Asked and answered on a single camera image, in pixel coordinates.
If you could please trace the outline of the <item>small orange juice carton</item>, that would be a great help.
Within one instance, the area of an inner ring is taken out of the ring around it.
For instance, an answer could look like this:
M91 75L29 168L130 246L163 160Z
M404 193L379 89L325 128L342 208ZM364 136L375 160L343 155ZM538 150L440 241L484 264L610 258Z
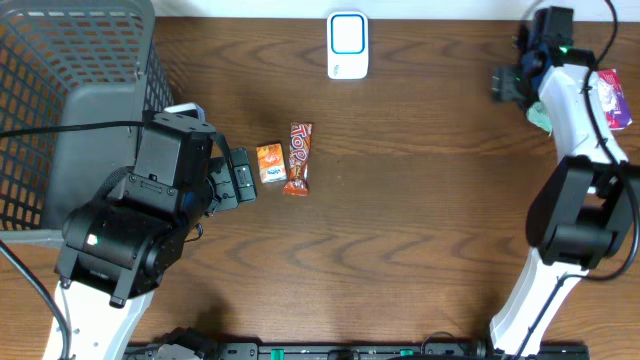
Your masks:
M262 183L283 181L287 178L282 145L280 143L258 146L256 153Z

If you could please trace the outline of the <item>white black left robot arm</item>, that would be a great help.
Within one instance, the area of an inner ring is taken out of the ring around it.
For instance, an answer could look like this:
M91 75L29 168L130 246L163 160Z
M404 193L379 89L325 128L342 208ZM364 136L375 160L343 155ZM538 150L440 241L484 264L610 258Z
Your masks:
M119 359L164 273L201 218L257 197L248 153L223 135L145 131L133 169L111 178L62 229L55 301L68 359Z

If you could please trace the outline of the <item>red Top chocolate bar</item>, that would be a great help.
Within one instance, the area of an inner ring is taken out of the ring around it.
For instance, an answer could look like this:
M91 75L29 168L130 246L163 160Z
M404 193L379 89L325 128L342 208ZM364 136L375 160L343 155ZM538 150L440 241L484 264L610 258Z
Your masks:
M289 180L283 188L285 195L307 196L308 165L312 140L312 123L292 123L289 144Z

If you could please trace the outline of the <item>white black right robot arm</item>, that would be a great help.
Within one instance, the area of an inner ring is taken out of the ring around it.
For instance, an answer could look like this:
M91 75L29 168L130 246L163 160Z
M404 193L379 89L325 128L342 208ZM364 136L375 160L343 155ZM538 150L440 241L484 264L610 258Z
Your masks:
M494 96L525 109L544 107L558 164L528 210L523 271L489 325L492 349L506 359L538 355L574 287L620 277L639 250L634 242L618 270L591 273L617 253L629 231L639 230L639 169L617 144L602 110L596 57L561 33L525 31L516 45L518 62L497 69Z

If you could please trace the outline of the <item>mint green snack wrapper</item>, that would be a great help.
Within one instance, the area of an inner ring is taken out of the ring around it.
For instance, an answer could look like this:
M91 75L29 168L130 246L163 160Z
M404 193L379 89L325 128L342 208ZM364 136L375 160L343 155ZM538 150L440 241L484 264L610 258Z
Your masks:
M535 102L526 111L526 118L531 124L551 135L552 124L546 108L541 102Z

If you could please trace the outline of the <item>purple snack packet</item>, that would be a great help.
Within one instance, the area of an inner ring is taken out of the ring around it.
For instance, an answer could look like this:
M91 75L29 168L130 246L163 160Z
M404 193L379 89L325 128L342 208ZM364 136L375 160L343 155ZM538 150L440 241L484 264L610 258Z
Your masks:
M632 123L617 71L600 70L598 75L598 94L600 104L611 130L623 130Z

